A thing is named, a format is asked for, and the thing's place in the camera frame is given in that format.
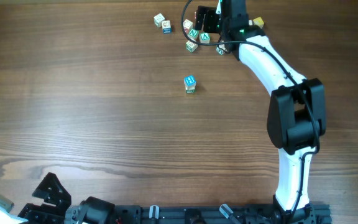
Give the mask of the blue H block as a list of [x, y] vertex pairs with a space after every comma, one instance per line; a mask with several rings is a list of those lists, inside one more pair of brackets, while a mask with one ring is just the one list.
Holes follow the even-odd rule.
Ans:
[[196, 86], [196, 80], [193, 75], [189, 75], [184, 78], [184, 84], [186, 90], [192, 90], [195, 89]]

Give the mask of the green-sided picture block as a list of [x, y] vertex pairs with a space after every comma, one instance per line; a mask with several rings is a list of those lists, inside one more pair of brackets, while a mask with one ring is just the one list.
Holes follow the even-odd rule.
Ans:
[[194, 93], [195, 92], [195, 87], [194, 86], [189, 86], [186, 87], [186, 93]]

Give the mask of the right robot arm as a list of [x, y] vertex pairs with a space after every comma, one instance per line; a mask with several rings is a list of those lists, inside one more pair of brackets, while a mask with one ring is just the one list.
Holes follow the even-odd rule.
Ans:
[[279, 154], [279, 181], [273, 196], [270, 223], [318, 223], [321, 215], [310, 204], [310, 164], [326, 132], [324, 86], [291, 68], [274, 50], [262, 25], [250, 21], [245, 1], [219, 1], [199, 6], [195, 28], [219, 34], [214, 43], [249, 67], [270, 95], [267, 132]]

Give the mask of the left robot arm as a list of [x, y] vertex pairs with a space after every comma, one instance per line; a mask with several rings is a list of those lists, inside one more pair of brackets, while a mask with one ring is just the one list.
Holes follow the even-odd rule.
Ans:
[[56, 174], [49, 172], [32, 193], [44, 202], [27, 203], [19, 213], [27, 223], [109, 223], [115, 204], [88, 197], [79, 206], [71, 206], [71, 195], [60, 183]]

